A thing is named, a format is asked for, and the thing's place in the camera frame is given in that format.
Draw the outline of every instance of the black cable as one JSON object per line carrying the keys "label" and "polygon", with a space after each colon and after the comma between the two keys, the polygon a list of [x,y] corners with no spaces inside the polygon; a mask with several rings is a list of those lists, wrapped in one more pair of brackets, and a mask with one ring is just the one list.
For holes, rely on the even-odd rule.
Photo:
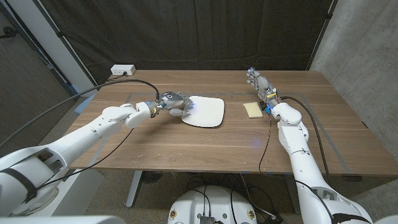
{"label": "black cable", "polygon": [[117,84],[117,83],[124,83],[124,82],[139,82],[139,83],[143,83],[143,84],[149,85],[150,87],[152,87],[152,88],[156,91],[156,100],[159,100],[159,91],[157,90],[157,88],[156,88],[154,85],[150,84],[149,82],[145,82],[145,81],[142,81],[142,80],[132,79],[132,80],[118,80],[118,81],[113,81],[113,82],[109,82],[109,83],[104,83],[104,84],[101,84],[101,85],[98,85],[98,86],[94,86],[94,87],[92,87],[92,88],[89,88],[89,89],[87,89],[87,90],[85,90],[85,91],[83,91],[83,92],[81,92],[81,93],[79,93],[79,94],[77,94],[77,95],[75,95],[75,96],[71,96],[71,97],[69,97],[68,99],[66,99],[66,100],[64,100],[64,101],[62,101],[62,102],[60,102],[59,104],[57,104],[57,105],[51,107],[50,109],[44,111],[44,112],[41,113],[41,114],[39,114],[38,116],[36,116],[35,118],[33,118],[31,121],[29,121],[28,123],[26,123],[25,125],[23,125],[22,127],[20,127],[17,131],[15,131],[14,133],[12,133],[10,136],[8,136],[8,138],[7,138],[6,140],[4,140],[4,141],[0,144],[0,147],[2,147],[2,146],[3,146],[5,143],[7,143],[10,139],[12,139],[16,134],[18,134],[18,133],[21,132],[23,129],[25,129],[26,127],[28,127],[28,125],[32,124],[34,121],[36,121],[36,120],[38,120],[39,118],[43,117],[43,116],[46,115],[48,112],[54,110],[55,108],[59,107],[60,105],[66,103],[66,102],[68,102],[68,101],[70,101],[70,100],[73,100],[73,99],[75,99],[75,98],[78,98],[79,96],[81,96],[81,95],[83,95],[83,94],[85,94],[85,93],[88,93],[88,92],[90,92],[90,91],[93,91],[93,90],[95,90],[95,89],[97,89],[97,88],[101,88],[101,87],[104,87],[104,86],[113,85],[113,84]]}
{"label": "black cable", "polygon": [[[266,176],[266,177],[273,177],[273,178],[284,179],[283,177],[277,177],[277,176],[274,176],[274,175],[265,174],[265,173],[263,173],[263,172],[261,171],[261,162],[262,162],[262,159],[264,158],[264,155],[266,154],[266,151],[267,151],[267,148],[268,148],[268,143],[269,143],[270,138],[271,138],[271,116],[269,115],[269,134],[268,134],[268,140],[267,140],[266,148],[264,149],[264,153],[262,154],[261,161],[260,161],[260,163],[259,163],[259,171],[260,171],[260,173],[261,173],[262,175],[264,175],[264,176]],[[329,217],[330,217],[330,220],[332,220],[332,219],[333,219],[333,216],[331,215],[331,213],[330,213],[330,211],[329,211],[329,208],[327,207],[327,205],[325,204],[325,202],[322,200],[322,198],[321,198],[310,186],[308,186],[307,184],[304,184],[303,182],[298,181],[298,180],[294,180],[294,181],[296,181],[297,183],[300,183],[300,184],[302,184],[302,185],[308,187],[308,189],[310,189],[311,192],[312,192],[313,194],[315,194],[315,195],[319,198],[319,200],[321,201],[321,203],[323,204],[323,206],[324,206],[325,209],[327,210],[327,212],[328,212],[328,214],[329,214]]]}
{"label": "black cable", "polygon": [[205,190],[203,191],[203,215],[205,215],[205,205],[206,205],[205,195],[206,195],[207,186],[208,185],[206,185]]}
{"label": "black cable", "polygon": [[320,148],[320,150],[321,150],[321,155],[322,155],[323,166],[324,166],[325,172],[326,172],[326,178],[328,179],[328,184],[331,185],[331,184],[330,184],[331,182],[330,182],[330,174],[329,174],[328,164],[326,163],[325,153],[323,153],[323,147],[322,147],[321,137],[320,137],[319,132],[318,132],[317,123],[315,122],[315,119],[313,118],[313,116],[312,116],[310,110],[309,110],[302,102],[300,102],[298,99],[293,98],[293,97],[291,97],[291,96],[282,96],[280,99],[281,99],[281,100],[291,99],[291,100],[296,101],[298,104],[300,104],[300,105],[307,111],[308,115],[310,115],[310,118],[311,118],[313,127],[315,128],[315,133],[317,134],[318,143],[319,143],[319,148]]}
{"label": "black cable", "polygon": [[250,186],[248,187],[248,189],[250,189],[251,187],[257,188],[257,189],[259,189],[263,194],[265,194],[265,195],[267,196],[269,202],[271,203],[271,206],[272,206],[273,211],[276,212],[274,203],[272,202],[271,197],[269,196],[269,194],[267,194],[267,192],[265,192],[265,190],[263,190],[262,188],[257,187],[257,186],[255,186],[255,185],[250,185]]}
{"label": "black cable", "polygon": [[238,223],[236,222],[236,218],[235,218],[234,205],[232,204],[232,192],[234,192],[234,190],[231,190],[231,210],[232,210],[232,216],[234,217],[235,224],[238,224]]}
{"label": "black cable", "polygon": [[120,75],[120,76],[115,77],[115,78],[109,78],[109,79],[107,80],[107,82],[108,82],[108,81],[111,81],[111,80],[117,80],[117,79],[123,78],[123,77],[125,77],[126,75],[127,75],[127,72],[123,72],[123,75]]}
{"label": "black cable", "polygon": [[61,178],[52,180],[52,181],[50,181],[50,182],[47,182],[47,183],[45,183],[45,184],[42,184],[40,187],[37,188],[37,190],[40,190],[41,188],[47,186],[48,184],[52,184],[52,183],[57,182],[57,181],[59,181],[59,180],[62,180],[62,179],[64,179],[64,178],[68,178],[68,177],[70,177],[70,176],[72,176],[72,175],[75,175],[75,174],[78,174],[78,173],[80,173],[80,172],[83,172],[84,170],[87,170],[87,169],[89,169],[89,168],[92,168],[93,166],[95,166],[95,165],[99,164],[100,162],[104,161],[104,160],[105,160],[106,158],[108,158],[115,150],[117,150],[118,147],[119,147],[121,144],[123,144],[123,142],[129,137],[129,135],[131,134],[131,132],[132,132],[133,129],[131,129],[131,131],[129,132],[129,134],[123,139],[123,141],[121,141],[121,143],[118,144],[118,146],[116,146],[116,148],[114,148],[108,155],[106,155],[104,158],[102,158],[102,159],[99,160],[98,162],[96,162],[96,163],[94,163],[93,165],[88,166],[88,167],[86,167],[86,168],[84,168],[84,169],[82,169],[82,170],[79,170],[78,172],[74,172],[74,173],[72,173],[72,174],[69,174],[69,175],[66,175],[66,176],[64,176],[64,177],[61,177]]}
{"label": "black cable", "polygon": [[260,173],[262,173],[262,172],[261,172],[261,163],[262,163],[262,160],[263,160],[263,158],[264,158],[264,155],[266,154],[266,151],[267,151],[267,148],[268,148],[268,143],[269,143],[269,140],[270,140],[270,138],[271,138],[271,115],[268,115],[268,117],[269,117],[268,140],[267,140],[266,148],[265,148],[264,152],[262,153],[261,160],[260,160],[260,163],[259,163],[259,171],[260,171]]}
{"label": "black cable", "polygon": [[207,199],[207,202],[209,203],[209,217],[210,217],[210,211],[211,211],[211,207],[210,207],[210,201],[209,201],[209,198],[204,194],[204,193],[202,193],[202,192],[200,192],[199,190],[195,190],[195,189],[191,189],[191,190],[193,190],[193,191],[196,191],[196,192],[198,192],[198,193],[201,193],[201,194],[203,194],[205,197],[206,197],[206,199]]}

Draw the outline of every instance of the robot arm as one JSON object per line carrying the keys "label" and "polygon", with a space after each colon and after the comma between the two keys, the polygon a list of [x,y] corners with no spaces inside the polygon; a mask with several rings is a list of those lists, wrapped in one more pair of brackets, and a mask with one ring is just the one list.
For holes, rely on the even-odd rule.
{"label": "robot arm", "polygon": [[302,115],[287,103],[281,103],[277,90],[254,68],[248,70],[250,83],[266,105],[267,113],[279,119],[279,141],[290,157],[295,180],[307,184],[328,207],[332,220],[320,199],[303,184],[296,182],[300,210],[304,223],[372,223],[371,217],[359,204],[331,188],[323,179],[308,147],[308,130]]}
{"label": "robot arm", "polygon": [[23,214],[34,204],[51,194],[60,181],[47,182],[65,176],[69,166],[100,139],[120,132],[124,122],[136,128],[159,110],[182,116],[187,111],[179,107],[192,105],[180,92],[167,92],[160,100],[140,102],[136,108],[126,103],[105,108],[92,122],[47,145],[20,149],[0,158],[0,217]]}

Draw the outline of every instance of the sponge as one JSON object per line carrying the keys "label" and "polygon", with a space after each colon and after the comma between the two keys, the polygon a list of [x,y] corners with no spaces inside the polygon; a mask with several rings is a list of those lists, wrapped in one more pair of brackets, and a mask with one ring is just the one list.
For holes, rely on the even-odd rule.
{"label": "sponge", "polygon": [[262,112],[257,102],[245,103],[243,106],[248,112],[249,118],[262,118]]}

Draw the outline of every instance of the floor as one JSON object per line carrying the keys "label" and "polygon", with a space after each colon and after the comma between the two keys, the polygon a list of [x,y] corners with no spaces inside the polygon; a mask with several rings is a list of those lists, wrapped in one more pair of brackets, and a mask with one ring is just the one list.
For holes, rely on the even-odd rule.
{"label": "floor", "polygon": [[[64,134],[77,118],[73,112],[74,108],[84,99],[78,99],[43,139],[43,144],[54,141]],[[99,172],[105,176],[105,179],[90,203],[86,215],[116,215],[126,223],[166,223],[170,207],[187,191],[187,183],[194,175],[202,175],[209,183],[239,190],[239,179],[231,175],[227,175],[228,178],[225,179],[224,174],[164,173],[158,182],[142,184],[135,206],[126,208],[124,203],[134,172],[128,170],[99,170]],[[283,180],[260,174],[245,174],[244,178],[247,183],[261,187],[270,195],[276,210],[286,223],[302,223],[301,216],[293,212]],[[347,182],[342,177],[332,177],[331,182],[341,194],[361,204],[375,221],[388,215],[398,214],[398,181],[395,178],[364,177],[362,182]],[[265,210],[271,209],[267,197],[261,192],[253,190],[251,197],[258,206]]]}

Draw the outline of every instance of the power strip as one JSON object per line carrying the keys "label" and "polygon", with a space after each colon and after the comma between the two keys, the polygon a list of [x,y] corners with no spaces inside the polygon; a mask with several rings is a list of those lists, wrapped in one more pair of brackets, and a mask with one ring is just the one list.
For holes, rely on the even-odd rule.
{"label": "power strip", "polygon": [[132,75],[136,72],[136,67],[134,65],[113,65],[111,68],[112,75],[123,75],[127,72],[127,75]]}

